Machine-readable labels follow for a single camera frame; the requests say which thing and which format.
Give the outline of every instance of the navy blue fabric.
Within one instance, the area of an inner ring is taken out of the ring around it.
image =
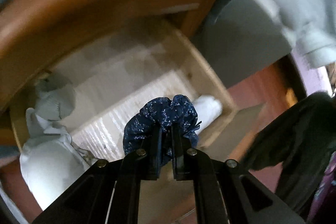
[[[189,138],[191,146],[196,147],[198,136],[195,130],[199,129],[197,112],[184,95],[175,95],[173,100],[168,97],[159,97],[149,101],[140,112],[132,117],[124,129],[123,146],[125,155],[141,147],[142,140],[150,138],[152,128],[160,124],[162,128],[162,165],[172,159],[171,136],[167,134],[173,123],[178,123],[183,136]]]

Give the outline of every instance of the white garment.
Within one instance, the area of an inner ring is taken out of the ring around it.
[[[336,0],[274,0],[312,68],[336,61]]]
[[[197,112],[197,121],[202,121],[200,128],[195,131],[199,135],[203,129],[208,127],[216,118],[222,114],[222,104],[211,95],[202,95],[193,101],[193,106]]]
[[[71,146],[65,127],[26,111],[31,138],[20,155],[22,177],[42,210],[53,203],[90,165]]]

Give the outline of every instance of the folded white fabric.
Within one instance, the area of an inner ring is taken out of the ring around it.
[[[202,95],[193,101],[197,112],[197,121],[201,122],[200,128],[195,131],[199,135],[203,129],[208,127],[219,115],[222,114],[222,104],[211,95]]]
[[[312,68],[336,61],[336,0],[274,0]]]
[[[37,100],[36,115],[50,121],[59,121],[71,114],[75,108],[74,91],[62,75],[52,73],[35,86]]]
[[[42,210],[53,203],[90,165],[71,146],[66,129],[26,111],[31,138],[20,155],[22,177]]]

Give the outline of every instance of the rivet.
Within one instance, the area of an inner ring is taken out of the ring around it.
[[[197,150],[195,148],[189,148],[187,150],[188,155],[195,156],[197,154]]]
[[[230,168],[235,168],[238,165],[238,162],[236,162],[235,160],[227,160],[226,165]]]
[[[97,160],[97,166],[102,168],[102,167],[105,167],[107,165],[108,161],[107,160],[104,160],[104,159],[101,159],[101,160]]]
[[[144,156],[146,155],[146,150],[142,149],[142,148],[139,148],[136,150],[136,153],[138,156]]]

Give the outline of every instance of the black fabric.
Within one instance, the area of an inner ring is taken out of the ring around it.
[[[300,217],[302,217],[302,219],[304,219],[305,221],[307,220],[307,217],[309,215],[310,207],[313,203],[315,193],[316,191],[313,192],[313,194],[308,198],[307,202],[302,206],[300,210]]]
[[[314,93],[259,132],[241,164],[260,170],[283,162],[276,195],[303,213],[336,150],[336,108],[327,93]]]
[[[125,155],[140,148],[142,140],[151,137],[151,130],[156,123],[162,128],[162,165],[172,159],[171,136],[167,133],[173,123],[178,123],[183,136],[190,139],[192,147],[197,146],[197,112],[188,97],[175,95],[173,100],[159,97],[149,101],[129,120],[124,129]]]

